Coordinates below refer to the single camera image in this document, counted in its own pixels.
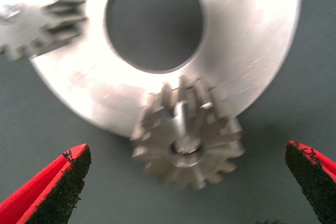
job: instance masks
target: large metal disc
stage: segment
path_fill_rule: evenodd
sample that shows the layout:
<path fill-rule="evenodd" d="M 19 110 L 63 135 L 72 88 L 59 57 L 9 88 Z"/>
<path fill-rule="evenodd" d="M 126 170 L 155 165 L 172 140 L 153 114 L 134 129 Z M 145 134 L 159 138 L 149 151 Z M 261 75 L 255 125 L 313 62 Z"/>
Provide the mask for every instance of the large metal disc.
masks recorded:
<path fill-rule="evenodd" d="M 276 75 L 291 45 L 300 0 L 199 0 L 203 35 L 186 63 L 148 72 L 123 60 L 105 26 L 108 0 L 87 0 L 83 35 L 31 60 L 53 92 L 91 123 L 130 136 L 149 92 L 181 75 L 204 78 L 234 115 L 250 106 Z"/>

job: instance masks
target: gray fabric surface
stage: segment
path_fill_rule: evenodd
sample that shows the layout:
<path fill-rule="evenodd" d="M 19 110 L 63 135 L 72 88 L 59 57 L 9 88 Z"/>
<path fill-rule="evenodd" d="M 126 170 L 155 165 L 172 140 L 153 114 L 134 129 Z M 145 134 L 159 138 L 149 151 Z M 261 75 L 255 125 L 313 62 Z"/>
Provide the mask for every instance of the gray fabric surface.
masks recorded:
<path fill-rule="evenodd" d="M 285 166 L 297 138 L 336 160 L 336 0 L 303 0 L 279 75 L 239 116 L 246 154 L 238 170 L 201 191 L 162 187 L 133 162 L 124 138 L 68 110 L 29 62 L 0 58 L 0 201 L 62 151 L 88 143 L 92 165 L 69 223 L 318 223 Z"/>
<path fill-rule="evenodd" d="M 106 24 L 114 48 L 127 62 L 162 71 L 183 64 L 196 51 L 202 15 L 198 0 L 110 0 Z"/>

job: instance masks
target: metal gear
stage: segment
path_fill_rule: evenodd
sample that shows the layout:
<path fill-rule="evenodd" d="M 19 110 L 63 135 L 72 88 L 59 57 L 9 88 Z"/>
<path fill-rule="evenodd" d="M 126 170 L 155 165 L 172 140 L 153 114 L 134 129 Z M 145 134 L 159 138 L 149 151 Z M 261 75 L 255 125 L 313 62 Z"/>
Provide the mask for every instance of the metal gear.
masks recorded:
<path fill-rule="evenodd" d="M 145 162 L 149 174 L 162 175 L 164 184 L 201 189 L 206 180 L 220 182 L 219 172 L 235 170 L 228 159 L 244 153 L 241 132 L 215 88 L 201 79 L 188 86 L 182 77 L 176 90 L 164 84 L 161 93 L 150 95 L 131 137 L 133 158 Z"/>
<path fill-rule="evenodd" d="M 85 0 L 0 0 L 0 52 L 10 60 L 42 55 L 80 34 Z"/>
<path fill-rule="evenodd" d="M 257 221 L 256 224 L 284 224 L 280 220 L 276 221 L 270 221 L 270 220 L 265 220 L 264 222 Z"/>

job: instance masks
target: silver metal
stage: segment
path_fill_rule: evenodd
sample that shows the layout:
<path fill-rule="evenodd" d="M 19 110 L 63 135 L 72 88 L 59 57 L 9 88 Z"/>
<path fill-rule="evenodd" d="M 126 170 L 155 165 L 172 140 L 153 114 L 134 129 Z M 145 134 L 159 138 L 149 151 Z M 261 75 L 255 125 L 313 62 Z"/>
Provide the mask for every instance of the silver metal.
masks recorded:
<path fill-rule="evenodd" d="M 86 20 L 85 0 L 0 0 L 0 51 L 10 60 L 66 45 Z"/>
<path fill-rule="evenodd" d="M 37 72 L 73 111 L 91 123 L 130 136 L 148 93 L 163 82 L 199 76 L 218 87 L 238 115 L 278 72 L 296 29 L 300 0 L 200 0 L 202 42 L 184 65 L 144 72 L 115 51 L 104 25 L 107 0 L 87 0 L 84 34 L 71 45 L 31 59 Z"/>
<path fill-rule="evenodd" d="M 189 91 L 192 95 L 180 95 Z M 164 184 L 176 181 L 181 188 L 192 184 L 201 189 L 206 180 L 220 182 L 220 172 L 236 168 L 228 159 L 244 150 L 239 123 L 226 110 L 226 102 L 217 103 L 214 97 L 215 89 L 202 80 L 187 89 L 172 90 L 165 84 L 161 93 L 150 95 L 131 137 L 133 158 L 145 162 L 149 174 L 162 175 Z"/>

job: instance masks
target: circular hole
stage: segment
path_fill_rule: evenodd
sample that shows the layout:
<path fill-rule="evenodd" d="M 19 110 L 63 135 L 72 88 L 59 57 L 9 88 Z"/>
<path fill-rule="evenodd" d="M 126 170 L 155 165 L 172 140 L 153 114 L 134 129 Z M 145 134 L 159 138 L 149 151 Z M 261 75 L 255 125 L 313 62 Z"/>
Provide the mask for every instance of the circular hole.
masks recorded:
<path fill-rule="evenodd" d="M 199 0 L 108 0 L 106 29 L 120 57 L 143 71 L 168 71 L 197 50 L 203 33 Z"/>
<path fill-rule="evenodd" d="M 185 136 L 177 139 L 173 146 L 173 152 L 181 155 L 190 155 L 201 149 L 201 140 L 197 137 Z"/>

